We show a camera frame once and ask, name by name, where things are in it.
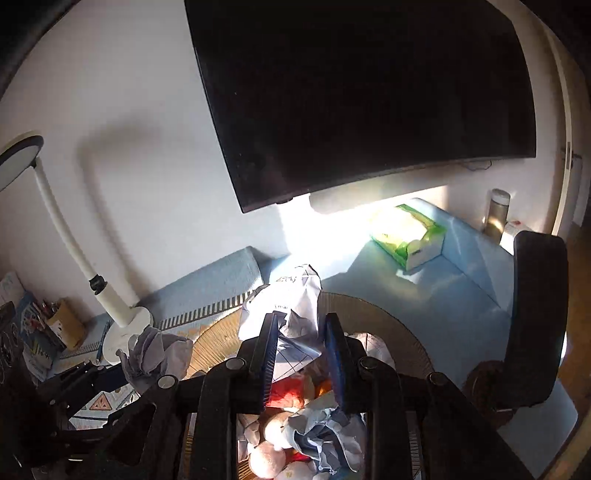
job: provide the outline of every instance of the white lamp arm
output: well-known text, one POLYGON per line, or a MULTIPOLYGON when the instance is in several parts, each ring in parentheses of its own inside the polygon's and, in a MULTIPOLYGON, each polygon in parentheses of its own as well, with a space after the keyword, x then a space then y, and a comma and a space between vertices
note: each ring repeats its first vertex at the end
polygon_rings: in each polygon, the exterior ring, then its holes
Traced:
POLYGON ((66 221, 64 220, 64 216, 61 214, 60 208, 57 206, 56 198, 53 196, 51 191, 51 187, 49 186, 49 182, 47 181, 47 176, 45 175, 45 171, 43 170, 43 165, 41 164, 41 159, 37 157, 36 165, 34 167, 35 171, 35 179, 37 180, 37 186, 39 187, 39 191, 41 192, 41 198, 43 198, 43 203, 45 203, 45 207, 49 212, 49 216, 53 221, 53 225, 56 227, 57 232, 60 234, 61 240, 64 242, 64 245, 70 252, 70 255, 78 264, 82 273, 86 277, 87 280, 91 280, 96 276, 96 270, 92 268, 92 265, 84 255, 84 252, 76 242, 76 239, 70 232, 70 228, 68 227, 66 221))
POLYGON ((95 291, 96 299, 100 302, 106 312, 113 318, 115 323, 120 327, 125 327, 131 323, 134 319, 134 313, 131 308, 119 297, 113 287, 104 282, 102 277, 99 277, 96 270, 92 267, 84 252, 76 242, 76 239, 72 235, 70 228, 68 227, 64 216, 61 214, 60 208, 57 206, 56 198, 53 196, 47 176, 43 170, 41 159, 37 157, 34 165, 35 179, 37 180, 37 186, 43 198, 43 203, 49 212, 49 216, 53 221, 53 225, 56 227, 57 232, 60 234, 61 240, 64 242, 66 248, 70 252, 70 255, 82 270, 82 273, 87 280, 97 280, 101 284, 101 288, 95 291))

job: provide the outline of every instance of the desk lamp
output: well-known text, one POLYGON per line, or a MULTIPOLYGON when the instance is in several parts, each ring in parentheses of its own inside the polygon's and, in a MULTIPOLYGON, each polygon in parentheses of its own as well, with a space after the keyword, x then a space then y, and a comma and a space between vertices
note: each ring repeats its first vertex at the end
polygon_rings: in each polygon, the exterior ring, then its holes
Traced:
POLYGON ((16 180, 27 168, 33 167, 37 186, 43 198, 43 203, 45 203, 45 207, 53 221, 53 225, 60 234, 61 240, 70 252, 70 255, 89 281, 90 288, 95 293, 96 299, 115 321, 105 337, 103 355, 109 363, 117 364, 119 363, 119 357, 115 352, 121 348, 129 354, 129 337, 134 334, 139 335, 144 331, 145 327, 152 325, 152 314, 144 307, 129 307, 117 294, 115 289, 95 271, 85 257, 57 206, 41 160, 37 157, 42 146, 43 137, 32 135, 19 140, 0 154, 0 192, 16 180))

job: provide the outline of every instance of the white wall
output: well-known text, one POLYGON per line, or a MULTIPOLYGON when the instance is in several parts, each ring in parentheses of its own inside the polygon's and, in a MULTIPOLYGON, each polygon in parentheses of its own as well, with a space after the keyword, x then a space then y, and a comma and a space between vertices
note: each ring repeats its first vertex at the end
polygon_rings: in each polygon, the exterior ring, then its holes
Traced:
MULTIPOLYGON (((354 207, 419 190, 479 226, 488 191, 500 187, 512 194, 511 216, 544 229, 559 149, 556 72, 525 7, 493 3, 513 20, 530 70, 537 158, 475 173, 448 166, 381 177, 243 215, 183 0, 82 0, 38 43, 0 101, 0 144, 29 130, 44 135, 41 157, 64 217, 130 303, 246 245, 272 257, 302 250, 310 238, 331 245, 358 230, 354 207)), ((38 296, 73 298, 84 318, 101 313, 32 172, 0 193, 0 225, 0 265, 16 269, 38 296)))

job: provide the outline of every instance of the screw head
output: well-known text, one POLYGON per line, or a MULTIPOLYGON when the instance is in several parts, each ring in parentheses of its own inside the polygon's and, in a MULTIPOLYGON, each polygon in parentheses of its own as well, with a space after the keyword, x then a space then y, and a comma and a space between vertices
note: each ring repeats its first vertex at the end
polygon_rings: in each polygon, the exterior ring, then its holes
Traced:
POLYGON ((167 388, 172 387, 175 382, 176 378, 174 378, 172 375, 165 375, 163 377, 160 377, 160 379, 158 380, 158 386, 166 390, 167 388))
POLYGON ((359 364, 366 370, 373 370, 374 368, 378 367, 379 360, 372 356, 364 356, 361 360, 359 360, 359 364))
POLYGON ((432 374, 429 374, 429 381, 433 385, 436 385, 438 387, 443 387, 444 385, 447 385, 447 382, 449 382, 449 379, 445 375, 443 375, 441 372, 433 372, 432 374))
POLYGON ((246 362, 242 358, 231 358, 226 361, 228 370, 240 370, 244 365, 246 365, 246 362))

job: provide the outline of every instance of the wooden floor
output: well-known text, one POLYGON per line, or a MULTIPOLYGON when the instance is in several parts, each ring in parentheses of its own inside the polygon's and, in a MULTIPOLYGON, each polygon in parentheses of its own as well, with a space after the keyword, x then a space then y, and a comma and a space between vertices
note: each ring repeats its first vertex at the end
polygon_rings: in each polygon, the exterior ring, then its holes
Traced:
POLYGON ((591 218, 573 225, 569 240, 568 348, 558 371, 579 418, 591 405, 591 218))

